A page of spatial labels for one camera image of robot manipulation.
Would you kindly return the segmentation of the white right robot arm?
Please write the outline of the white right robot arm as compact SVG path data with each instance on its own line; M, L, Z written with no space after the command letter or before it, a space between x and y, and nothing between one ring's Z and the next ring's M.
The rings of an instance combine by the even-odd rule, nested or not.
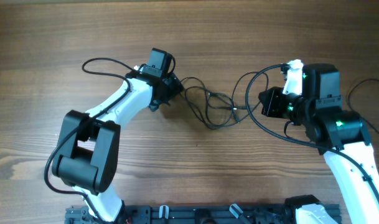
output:
M295 144L314 147L325 159L342 193L353 223L379 223L379 174L365 120L343 110L340 73L334 65L304 65L300 60L277 66L285 86L259 94L262 114L304 126L308 142L283 136Z

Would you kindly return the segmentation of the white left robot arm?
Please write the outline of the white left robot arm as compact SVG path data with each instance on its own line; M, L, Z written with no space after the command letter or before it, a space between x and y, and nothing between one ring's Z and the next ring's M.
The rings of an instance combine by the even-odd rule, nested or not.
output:
M150 207L126 206L112 180L121 130L141 110L156 111L184 89L174 69L175 58L153 48L149 61L130 68L107 100L84 113L65 115L44 180L54 192L80 195L85 201L82 208L66 210L66 223L149 223Z

